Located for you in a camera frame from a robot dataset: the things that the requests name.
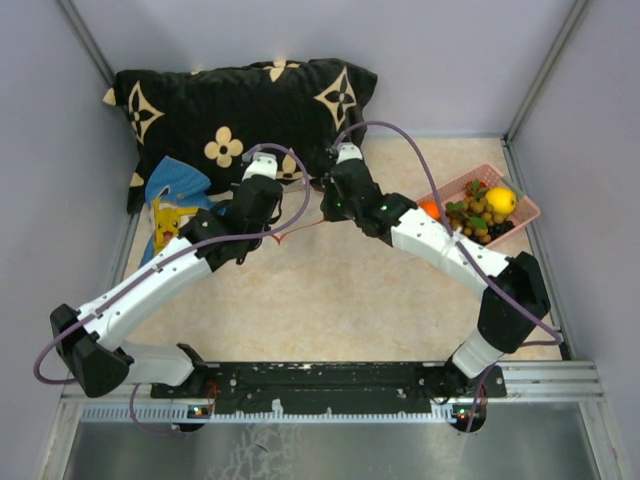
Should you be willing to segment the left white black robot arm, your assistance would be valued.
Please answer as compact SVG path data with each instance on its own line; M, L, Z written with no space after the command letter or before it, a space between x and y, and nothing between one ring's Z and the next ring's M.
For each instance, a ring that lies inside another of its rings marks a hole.
M62 338L56 351L87 397L136 383L168 385L189 397L206 389L208 373L188 345L137 345L127 338L182 289L230 261L242 264L282 197L282 185L267 176L242 181L230 201L199 210L159 254L101 298L51 313L52 332Z

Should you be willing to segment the clear orange zip top bag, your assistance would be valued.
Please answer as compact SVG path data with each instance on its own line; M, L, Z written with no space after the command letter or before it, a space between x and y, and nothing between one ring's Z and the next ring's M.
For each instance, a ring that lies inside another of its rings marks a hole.
M297 233L297 232L299 232L301 230L305 230L305 229L308 229L308 228L319 226L319 225L323 224L324 222L325 222L325 220L323 218L320 218L319 220L317 220L317 221L315 221L313 223L308 223L306 225L302 225L302 226L298 226L298 227L292 228L292 229L290 229L288 231L285 231L282 234L271 234L270 237L273 240L275 240L278 245L281 245L282 242L284 241L284 239L287 238L288 236L290 236L290 235L292 235L294 233Z

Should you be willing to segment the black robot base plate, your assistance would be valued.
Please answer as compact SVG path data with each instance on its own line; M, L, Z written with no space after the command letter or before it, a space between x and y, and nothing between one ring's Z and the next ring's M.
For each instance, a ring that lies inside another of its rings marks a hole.
M180 386L155 384L154 399L211 401L218 414L429 413L433 400L504 398L506 381L495 367L473 379L452 366L429 362L222 362L198 366Z

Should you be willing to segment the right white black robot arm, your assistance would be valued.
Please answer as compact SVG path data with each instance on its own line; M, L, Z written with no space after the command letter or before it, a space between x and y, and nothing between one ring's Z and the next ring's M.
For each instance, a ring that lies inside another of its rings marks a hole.
M516 352L549 313L537 260L506 256L447 231L422 208L384 194L360 159L337 162L323 179L322 210L329 221L351 220L366 236L413 254L464 285L480 302L477 324L439 375L440 395L470 395L484 371Z

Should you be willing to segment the orange persimmon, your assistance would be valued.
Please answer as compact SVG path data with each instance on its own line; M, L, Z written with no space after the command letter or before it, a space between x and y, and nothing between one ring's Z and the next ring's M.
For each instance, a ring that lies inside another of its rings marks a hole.
M421 202L419 206L433 219L436 221L441 220L441 213L439 204L435 201L425 201Z

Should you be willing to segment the pink plastic basket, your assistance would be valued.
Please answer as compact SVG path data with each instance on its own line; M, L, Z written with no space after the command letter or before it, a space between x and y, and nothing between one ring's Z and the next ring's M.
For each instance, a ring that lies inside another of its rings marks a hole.
M513 191L517 197L517 207L510 215L508 215L508 219L514 223L515 228L506 235L500 237L497 241L493 241L488 245L482 246L496 245L498 242L505 240L516 232L524 229L525 226L540 215L540 210L537 205L528 196L517 190L516 187L510 183L509 179L502 174L502 172L490 164L483 164L476 167L438 188L440 203L444 211L445 204L447 202L457 202L466 198L465 185L468 181L474 179L479 179L480 181L485 182L489 187L489 190L494 187L508 188ZM417 200L417 204L419 205L421 202L425 201L435 201L434 195L430 193L422 196ZM446 220L446 213L444 216L441 216L440 222L449 225Z

